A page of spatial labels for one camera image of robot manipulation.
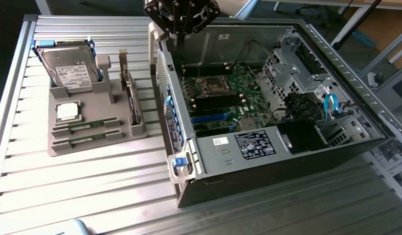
motherboard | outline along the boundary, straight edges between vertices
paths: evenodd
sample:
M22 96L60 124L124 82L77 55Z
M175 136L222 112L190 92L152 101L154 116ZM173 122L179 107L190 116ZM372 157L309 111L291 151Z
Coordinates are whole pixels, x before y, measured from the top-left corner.
M267 124L269 104L247 67L235 65L226 75L185 77L179 85L197 137Z

metal grid table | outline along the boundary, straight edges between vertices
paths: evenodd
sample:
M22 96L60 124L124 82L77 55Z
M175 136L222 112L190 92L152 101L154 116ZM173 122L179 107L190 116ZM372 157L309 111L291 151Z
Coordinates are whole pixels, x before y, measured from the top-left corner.
M402 201L362 158L334 170L175 207L148 63L145 17L40 16L22 24L0 103L0 234L54 234L80 218L94 234L402 234ZM48 75L30 39L90 36L118 77L129 52L149 137L46 156Z

warning label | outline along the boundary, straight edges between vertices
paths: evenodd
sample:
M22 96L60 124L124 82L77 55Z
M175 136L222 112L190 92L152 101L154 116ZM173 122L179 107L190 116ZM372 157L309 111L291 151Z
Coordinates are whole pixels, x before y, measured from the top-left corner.
M249 160L277 153L263 130L239 134L234 137L243 159Z
M90 86L90 79L85 65L56 67L56 71L66 89Z

blue pcie slot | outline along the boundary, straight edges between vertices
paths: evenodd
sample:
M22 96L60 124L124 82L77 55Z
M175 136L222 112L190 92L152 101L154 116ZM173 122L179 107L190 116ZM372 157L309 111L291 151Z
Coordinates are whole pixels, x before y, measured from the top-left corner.
M227 117L229 117L229 113L230 112L223 113L223 114L217 114L217 115L213 115L213 116L194 117L193 118L193 123L226 120Z

hard drive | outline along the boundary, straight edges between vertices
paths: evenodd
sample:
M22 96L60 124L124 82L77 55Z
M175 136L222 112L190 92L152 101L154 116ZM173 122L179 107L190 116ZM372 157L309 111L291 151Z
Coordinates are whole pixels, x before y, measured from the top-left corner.
M90 83L101 80L92 41L40 41L33 51L49 73L52 87L64 86L68 93L92 91Z

